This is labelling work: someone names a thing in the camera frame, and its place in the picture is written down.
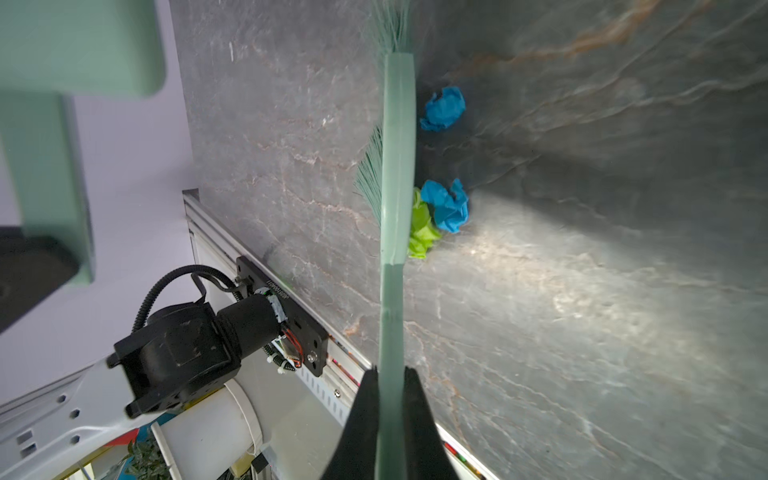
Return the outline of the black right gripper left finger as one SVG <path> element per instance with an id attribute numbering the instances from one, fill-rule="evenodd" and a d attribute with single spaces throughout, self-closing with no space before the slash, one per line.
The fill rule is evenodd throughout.
<path id="1" fill-rule="evenodd" d="M 379 429 L 378 371 L 367 370 L 322 480 L 375 478 Z"/>

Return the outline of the mint green hand brush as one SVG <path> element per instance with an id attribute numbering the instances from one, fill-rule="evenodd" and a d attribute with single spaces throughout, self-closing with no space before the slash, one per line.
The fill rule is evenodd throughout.
<path id="1" fill-rule="evenodd" d="M 408 257 L 416 157 L 416 69 L 410 4 L 375 1 L 371 20 L 381 117 L 358 166 L 356 186 L 380 229 L 379 427 L 375 476 L 406 477 L 403 420 L 403 270 Z"/>

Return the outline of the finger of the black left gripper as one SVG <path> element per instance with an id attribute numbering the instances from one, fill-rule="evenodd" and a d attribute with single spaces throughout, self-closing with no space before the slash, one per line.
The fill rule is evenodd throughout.
<path id="1" fill-rule="evenodd" d="M 50 236 L 27 237 L 20 227 L 1 227 L 1 332 L 72 279 L 76 257 Z"/>

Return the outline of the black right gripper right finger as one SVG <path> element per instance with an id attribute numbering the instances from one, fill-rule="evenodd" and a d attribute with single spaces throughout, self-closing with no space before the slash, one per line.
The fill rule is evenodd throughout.
<path id="1" fill-rule="evenodd" d="M 408 480 L 458 480 L 438 433 L 418 372 L 406 367 L 403 427 Z"/>

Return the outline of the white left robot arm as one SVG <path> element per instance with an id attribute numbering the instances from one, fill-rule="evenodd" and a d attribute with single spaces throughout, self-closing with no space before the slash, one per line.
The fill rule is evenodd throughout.
<path id="1" fill-rule="evenodd" d="M 236 374 L 246 357 L 281 335 L 285 322 L 274 288 L 239 287 L 206 265 L 169 272 L 109 356 L 2 411 L 2 477 L 54 478 L 179 409 L 167 426 L 154 427 L 172 477 L 215 478 L 261 443 Z"/>

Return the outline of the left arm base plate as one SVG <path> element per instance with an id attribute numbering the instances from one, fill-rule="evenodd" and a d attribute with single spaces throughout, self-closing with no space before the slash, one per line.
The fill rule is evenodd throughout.
<path id="1" fill-rule="evenodd" d="M 279 301 L 285 319 L 282 323 L 301 346 L 302 366 L 319 378 L 327 364 L 329 333 L 291 294 L 283 289 L 253 260 L 236 260 L 238 276 L 248 285 L 248 292 L 266 288 Z"/>

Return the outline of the mint green dustpan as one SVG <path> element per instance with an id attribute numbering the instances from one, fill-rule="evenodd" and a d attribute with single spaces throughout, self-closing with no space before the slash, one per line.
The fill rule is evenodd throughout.
<path id="1" fill-rule="evenodd" d="M 68 100 L 145 98 L 165 78 L 152 1 L 1 4 L 1 146 L 21 228 L 74 256 L 75 285 L 93 281 L 95 254 Z"/>

